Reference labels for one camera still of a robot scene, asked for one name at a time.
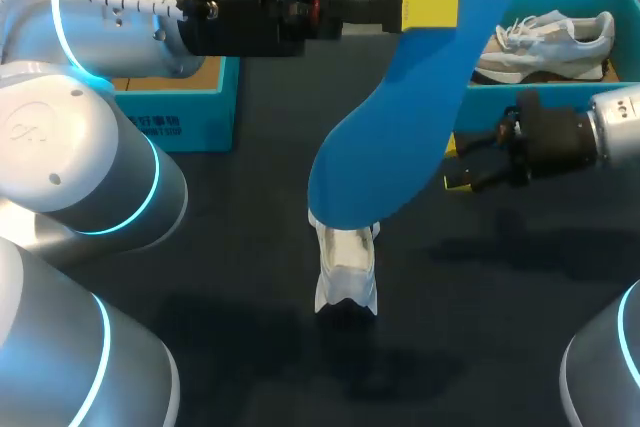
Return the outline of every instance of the white shoe upper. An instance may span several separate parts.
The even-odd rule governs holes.
[[[516,21],[507,29],[498,26],[477,70],[504,74],[548,71],[577,78],[602,64],[614,40],[615,22],[609,12],[571,19],[556,10]]]
[[[315,311],[351,299],[361,307],[378,313],[373,240],[380,231],[372,229],[336,230],[318,222],[309,213],[320,244],[320,277],[316,289]]]

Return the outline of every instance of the screw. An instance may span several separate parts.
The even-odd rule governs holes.
[[[207,2],[207,5],[209,6],[209,15],[207,15],[207,18],[217,19],[218,14],[220,13],[220,8],[218,7],[218,4],[216,4],[213,0],[211,0]]]
[[[153,38],[155,40],[160,41],[160,42],[164,42],[166,40],[166,38],[167,38],[167,33],[162,29],[158,29],[153,34]]]

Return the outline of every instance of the dark table surface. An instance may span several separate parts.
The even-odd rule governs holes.
[[[171,349],[179,427],[567,425],[563,351],[640,277],[637,168],[482,197],[434,179],[383,224],[377,321],[313,314],[311,163],[393,49],[347,37],[244,62],[235,151],[176,157],[182,229],[68,271]]]

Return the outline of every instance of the shoe box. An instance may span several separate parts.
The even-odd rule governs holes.
[[[239,70],[237,58],[211,57],[186,79],[115,79],[116,101],[165,152],[228,152]]]
[[[515,105],[518,92],[535,88],[543,105],[571,105],[585,111],[589,99],[598,93],[640,82],[640,2],[638,0],[513,0],[502,25],[516,19],[559,10],[574,18],[595,17],[603,11],[613,14],[616,41],[607,76],[600,82],[554,82],[518,85],[470,85],[456,124],[458,132],[492,129],[506,107]]]

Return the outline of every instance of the teal box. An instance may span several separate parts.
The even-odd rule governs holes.
[[[129,119],[165,152],[228,152],[240,59],[223,57],[216,90],[118,92]]]
[[[611,62],[620,83],[557,83],[470,86],[456,123],[459,132],[492,129],[506,107],[515,105],[516,95],[534,88],[546,107],[573,106],[585,111],[598,93],[640,82],[640,3],[638,0],[513,0],[503,26],[516,19],[559,10],[569,17],[595,17],[609,11],[616,21],[616,42]]]

